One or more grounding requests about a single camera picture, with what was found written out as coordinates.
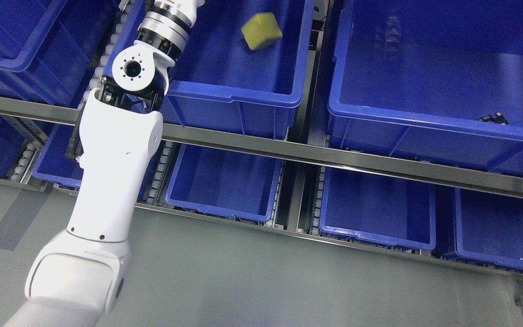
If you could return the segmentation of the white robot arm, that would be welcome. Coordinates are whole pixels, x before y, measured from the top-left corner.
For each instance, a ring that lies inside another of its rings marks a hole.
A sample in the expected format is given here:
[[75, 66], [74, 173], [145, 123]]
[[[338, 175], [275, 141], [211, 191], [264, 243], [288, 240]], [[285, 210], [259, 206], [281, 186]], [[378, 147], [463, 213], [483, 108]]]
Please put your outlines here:
[[122, 294], [129, 228], [162, 138], [169, 70], [187, 45], [203, 0], [156, 0], [133, 45], [90, 91], [75, 132], [83, 177], [70, 221], [38, 253], [25, 303], [7, 327], [94, 327]]

